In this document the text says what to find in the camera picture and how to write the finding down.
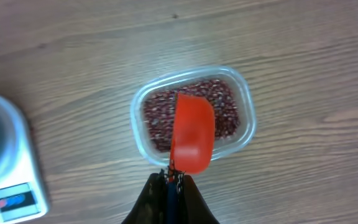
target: wood grain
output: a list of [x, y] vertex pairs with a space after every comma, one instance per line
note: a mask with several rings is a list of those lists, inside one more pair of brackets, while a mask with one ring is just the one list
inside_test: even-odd
[[52, 200], [29, 223], [120, 223], [158, 167], [129, 104], [175, 70], [238, 69], [252, 143], [194, 176], [221, 223], [358, 223], [358, 1], [0, 0], [0, 94]]

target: clear plastic container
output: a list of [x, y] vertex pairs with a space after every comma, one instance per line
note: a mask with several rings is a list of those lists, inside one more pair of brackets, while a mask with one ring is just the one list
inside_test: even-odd
[[240, 73], [225, 66], [198, 67], [174, 72], [148, 82], [135, 94], [131, 103], [131, 123], [137, 147], [152, 164], [168, 166], [169, 152], [156, 150], [149, 138], [143, 115], [144, 100], [158, 91], [178, 88], [200, 79], [214, 78], [226, 81], [233, 91], [241, 124], [236, 134], [230, 138], [215, 141], [212, 160], [237, 152], [250, 142], [256, 132], [257, 120], [248, 84]]

